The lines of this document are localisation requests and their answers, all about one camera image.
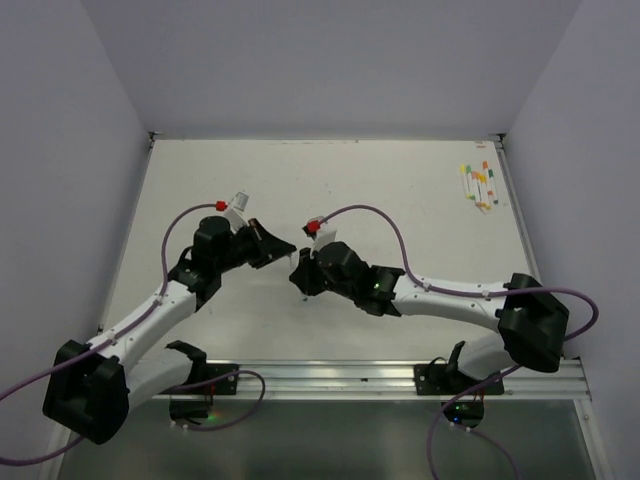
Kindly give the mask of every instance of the gray partition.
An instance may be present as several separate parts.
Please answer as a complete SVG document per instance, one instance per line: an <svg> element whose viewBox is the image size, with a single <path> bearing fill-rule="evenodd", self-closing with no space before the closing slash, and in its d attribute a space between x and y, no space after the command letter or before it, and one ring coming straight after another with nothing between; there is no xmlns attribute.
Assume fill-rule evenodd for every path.
<svg viewBox="0 0 640 480"><path fill-rule="evenodd" d="M219 422L249 406L219 402ZM135 410L102 446L83 442L60 480L431 478L425 442L434 402L267 402L229 430L169 427L168 402ZM594 479L573 401L489 403L480 427L505 446L523 480ZM443 479L512 479L500 451L482 438L439 426L434 457Z"/></svg>

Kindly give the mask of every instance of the robotic arm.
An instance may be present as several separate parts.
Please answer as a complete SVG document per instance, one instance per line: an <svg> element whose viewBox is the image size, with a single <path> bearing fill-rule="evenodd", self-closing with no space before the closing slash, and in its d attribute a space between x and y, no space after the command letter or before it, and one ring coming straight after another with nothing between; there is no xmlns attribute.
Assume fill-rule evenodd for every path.
<svg viewBox="0 0 640 480"><path fill-rule="evenodd" d="M369 266L336 231L318 220L304 228L314 239L312 248L299 252L299 263L289 277L307 296L331 291L353 301L356 307L376 315L430 315L484 327L490 333L478 340L458 343L445 365L428 368L426 381L441 394L460 393L494 373L521 365L540 372L559 368L569 312L553 295L528 294L492 297L491 293L538 287L524 274L513 274L507 283L456 283L418 277L417 285L401 268ZM430 290L475 292L480 298L449 295Z"/></svg>
<svg viewBox="0 0 640 480"><path fill-rule="evenodd" d="M295 252L294 245L271 235L256 219L242 218L246 198L238 194L228 208L221 202L222 216L200 222L193 245L169 271L167 284L129 316L85 344L70 340L58 350L54 365L75 363L51 375L46 416L102 444L115 435L130 409L175 385L215 376L207 371L206 354L184 342L169 344L156 359L141 358L211 299L223 273L245 263L262 268Z"/></svg>

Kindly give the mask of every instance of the set of markers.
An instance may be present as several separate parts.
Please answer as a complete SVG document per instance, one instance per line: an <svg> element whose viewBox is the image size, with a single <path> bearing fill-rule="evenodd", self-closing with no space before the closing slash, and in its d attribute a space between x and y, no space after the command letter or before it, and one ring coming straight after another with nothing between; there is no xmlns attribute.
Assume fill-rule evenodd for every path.
<svg viewBox="0 0 640 480"><path fill-rule="evenodd" d="M491 210L498 204L496 179L487 162L482 162L482 172L474 172L470 165L460 165L460 177L465 196L474 201L477 207Z"/></svg>

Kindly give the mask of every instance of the marker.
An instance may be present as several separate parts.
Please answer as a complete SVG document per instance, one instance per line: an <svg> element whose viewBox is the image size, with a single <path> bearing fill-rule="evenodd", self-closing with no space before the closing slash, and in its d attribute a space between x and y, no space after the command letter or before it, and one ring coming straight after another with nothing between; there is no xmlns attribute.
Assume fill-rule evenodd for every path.
<svg viewBox="0 0 640 480"><path fill-rule="evenodd" d="M467 165L467 183L469 184L469 198L476 201L476 191L473 188L473 177L471 175L471 165Z"/></svg>
<svg viewBox="0 0 640 480"><path fill-rule="evenodd" d="M482 206L482 197L480 192L480 184L478 182L478 173L471 172L471 178L473 179L473 191L475 192L476 206L480 207Z"/></svg>
<svg viewBox="0 0 640 480"><path fill-rule="evenodd" d="M493 203L498 204L498 191L496 190L496 179L493 177L493 170L489 169L489 185L493 192Z"/></svg>
<svg viewBox="0 0 640 480"><path fill-rule="evenodd" d="M482 162L482 169L484 170L484 178L487 181L487 193L489 194L489 205L491 205L493 203L493 188L491 188L491 183L489 180L489 163L488 162Z"/></svg>
<svg viewBox="0 0 640 480"><path fill-rule="evenodd" d="M482 206L487 210L491 210L491 204L489 203L489 193L487 191L487 178L479 173L478 180L480 180L480 191L482 192Z"/></svg>
<svg viewBox="0 0 640 480"><path fill-rule="evenodd" d="M467 182L467 169L464 165L460 165L460 178L462 179L462 188L464 189L465 198L471 198L471 193L469 192L469 183Z"/></svg>

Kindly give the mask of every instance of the white table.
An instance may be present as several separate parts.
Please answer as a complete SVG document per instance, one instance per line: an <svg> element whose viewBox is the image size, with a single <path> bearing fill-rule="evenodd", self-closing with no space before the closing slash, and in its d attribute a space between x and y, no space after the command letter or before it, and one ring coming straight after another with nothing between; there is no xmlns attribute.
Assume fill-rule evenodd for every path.
<svg viewBox="0 0 640 480"><path fill-rule="evenodd" d="M464 198L460 164L496 174L500 204L482 213ZM405 236L414 272L466 282L507 281L529 273L525 249L491 142L211 141L156 143L117 277L106 325L121 320L160 283L162 236L184 209L250 195L247 218L298 248L301 227L353 203L385 210ZM191 214L169 242L169 265L192 243ZM390 227L369 212L334 221L338 239L369 264L401 266ZM175 339L224 359L407 360L447 357L481 328L431 317L373 317L335 294L304 302L289 283L284 259L262 270L248 266L223 276L222 289L157 348Z"/></svg>

